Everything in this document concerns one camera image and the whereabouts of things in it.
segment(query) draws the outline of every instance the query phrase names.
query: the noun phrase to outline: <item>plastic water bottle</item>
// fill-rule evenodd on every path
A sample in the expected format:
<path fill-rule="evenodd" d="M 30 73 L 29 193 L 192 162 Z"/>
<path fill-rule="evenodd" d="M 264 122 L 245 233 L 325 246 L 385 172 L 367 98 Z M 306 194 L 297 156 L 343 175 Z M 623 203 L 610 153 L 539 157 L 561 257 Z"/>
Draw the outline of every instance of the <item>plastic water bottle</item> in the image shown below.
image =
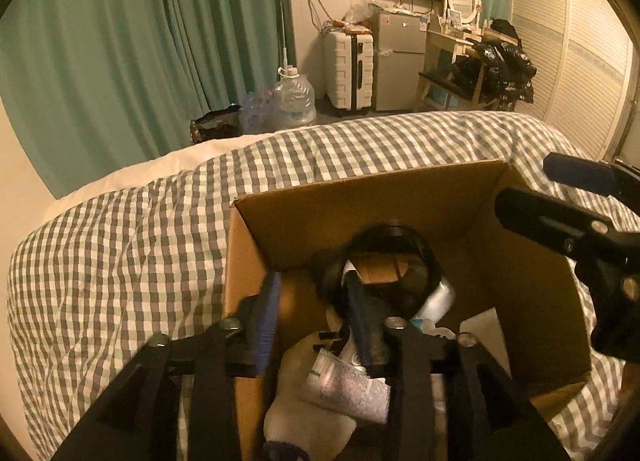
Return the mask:
<path fill-rule="evenodd" d="M 316 121 L 316 94 L 305 75 L 289 66 L 278 69 L 280 82 L 273 90 L 275 98 L 274 130 L 311 126 Z"/>

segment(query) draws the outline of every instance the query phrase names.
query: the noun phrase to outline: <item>white suitcase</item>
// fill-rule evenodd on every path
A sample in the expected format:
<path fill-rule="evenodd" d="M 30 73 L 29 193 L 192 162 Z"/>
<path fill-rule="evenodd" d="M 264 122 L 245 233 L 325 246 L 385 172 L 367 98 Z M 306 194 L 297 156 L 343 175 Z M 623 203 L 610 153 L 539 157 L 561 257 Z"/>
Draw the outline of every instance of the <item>white suitcase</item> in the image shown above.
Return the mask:
<path fill-rule="evenodd" d="M 326 93 L 337 109 L 371 106 L 373 37 L 329 32 L 324 38 Z"/>

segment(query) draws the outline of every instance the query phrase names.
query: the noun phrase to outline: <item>bed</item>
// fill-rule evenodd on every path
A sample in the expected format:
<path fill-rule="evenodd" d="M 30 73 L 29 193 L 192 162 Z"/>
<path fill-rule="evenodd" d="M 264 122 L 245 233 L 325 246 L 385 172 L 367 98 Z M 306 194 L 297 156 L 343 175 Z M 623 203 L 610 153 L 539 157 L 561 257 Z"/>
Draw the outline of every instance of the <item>bed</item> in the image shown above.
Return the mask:
<path fill-rule="evenodd" d="M 238 196 L 427 165 L 501 158 L 529 185 L 610 216 L 617 201 L 551 183 L 551 151 L 584 156 L 540 120 L 513 113 L 437 112 L 350 120 L 207 142 L 117 171 L 47 211 L 18 247 L 8 311 L 18 384 L 41 459 L 153 332 L 201 332 L 220 317 L 226 215 Z M 588 290 L 577 290 L 591 332 Z M 598 443 L 615 411 L 623 362 L 592 351 L 590 381 L 550 427 L 574 459 Z M 180 439 L 186 429 L 180 421 Z"/>

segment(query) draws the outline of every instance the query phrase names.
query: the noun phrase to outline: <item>floor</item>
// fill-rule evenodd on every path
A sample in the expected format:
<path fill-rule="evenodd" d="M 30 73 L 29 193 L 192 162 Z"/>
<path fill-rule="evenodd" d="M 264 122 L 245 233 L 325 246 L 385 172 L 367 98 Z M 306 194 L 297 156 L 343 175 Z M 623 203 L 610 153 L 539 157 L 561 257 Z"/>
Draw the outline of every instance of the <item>floor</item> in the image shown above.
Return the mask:
<path fill-rule="evenodd" d="M 400 115 L 405 113 L 411 113 L 411 110 L 407 111 L 383 111 L 376 112 L 371 108 L 360 109 L 356 112 L 346 111 L 344 109 L 336 109 L 328 97 L 324 97 L 316 100 L 316 112 L 318 114 L 318 124 L 332 124 L 334 122 L 340 122 L 341 120 L 355 120 L 357 118 L 386 116 L 386 115 Z"/>

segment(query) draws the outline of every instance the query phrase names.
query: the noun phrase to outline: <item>refrigerator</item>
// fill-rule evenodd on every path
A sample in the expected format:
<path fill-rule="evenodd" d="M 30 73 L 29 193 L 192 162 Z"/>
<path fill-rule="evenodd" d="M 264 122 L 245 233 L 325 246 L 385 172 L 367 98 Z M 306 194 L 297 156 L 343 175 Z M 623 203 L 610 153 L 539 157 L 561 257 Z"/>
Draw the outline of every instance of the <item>refrigerator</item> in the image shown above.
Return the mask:
<path fill-rule="evenodd" d="M 373 24 L 373 105 L 376 111 L 412 110 L 424 65 L 427 19 L 379 12 Z"/>

